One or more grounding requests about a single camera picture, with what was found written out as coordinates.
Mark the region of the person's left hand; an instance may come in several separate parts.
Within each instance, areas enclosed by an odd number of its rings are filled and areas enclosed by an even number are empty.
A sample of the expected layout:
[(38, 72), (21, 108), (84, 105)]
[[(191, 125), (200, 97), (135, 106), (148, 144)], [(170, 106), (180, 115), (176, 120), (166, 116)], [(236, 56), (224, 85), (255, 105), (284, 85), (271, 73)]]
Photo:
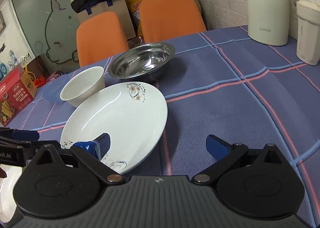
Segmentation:
[(7, 177), (7, 165), (0, 165), (0, 178), (4, 179)]

